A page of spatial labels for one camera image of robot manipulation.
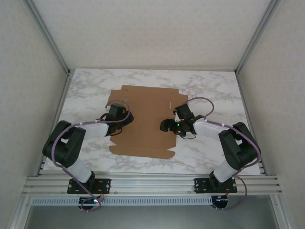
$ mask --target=cardboard sheet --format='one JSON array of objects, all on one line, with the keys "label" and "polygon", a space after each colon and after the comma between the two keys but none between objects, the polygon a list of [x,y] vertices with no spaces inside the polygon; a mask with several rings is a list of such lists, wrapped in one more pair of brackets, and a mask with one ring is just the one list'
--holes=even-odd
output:
[{"label": "cardboard sheet", "polygon": [[110,140],[116,146],[109,150],[117,155],[144,156],[169,159],[175,155],[168,150],[176,146],[173,132],[160,130],[166,118],[175,118],[173,110],[187,100],[178,89],[123,85],[121,90],[112,90],[109,100],[122,99],[128,102],[134,121],[125,126],[121,134]]}]

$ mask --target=black mounting bracket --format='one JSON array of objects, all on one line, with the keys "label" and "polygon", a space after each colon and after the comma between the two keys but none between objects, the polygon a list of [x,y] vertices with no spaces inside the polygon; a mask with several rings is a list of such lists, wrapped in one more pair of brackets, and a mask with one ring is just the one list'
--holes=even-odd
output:
[{"label": "black mounting bracket", "polygon": [[195,178],[194,179],[195,187],[194,192],[195,193],[236,193],[236,183],[235,179],[228,179],[225,182],[221,183],[221,186],[219,186],[217,189],[214,189],[212,184],[210,183],[209,178]]},{"label": "black mounting bracket", "polygon": [[[101,194],[99,189],[102,191],[103,194],[109,194],[111,187],[111,180],[110,179],[95,179],[94,184],[90,192],[92,194]],[[75,180],[70,179],[68,185],[68,194],[87,194]]]}]

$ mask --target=white marble tabletop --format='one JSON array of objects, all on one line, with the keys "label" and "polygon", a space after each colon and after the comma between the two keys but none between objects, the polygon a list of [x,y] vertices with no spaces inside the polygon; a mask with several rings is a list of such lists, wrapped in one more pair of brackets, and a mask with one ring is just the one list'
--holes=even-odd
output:
[{"label": "white marble tabletop", "polygon": [[[60,120],[79,123],[95,120],[104,109],[112,89],[122,85],[178,88],[189,98],[204,96],[215,104],[209,116],[226,124],[247,123],[234,72],[76,69]],[[189,103],[195,115],[206,114],[211,105],[195,100]],[[92,171],[209,174],[224,161],[219,141],[198,135],[195,139],[177,137],[176,154],[171,159],[121,156],[111,153],[110,137],[98,137],[82,144],[80,159]],[[43,169],[58,169],[47,159]],[[260,175],[258,165],[245,169],[244,175]]]}]

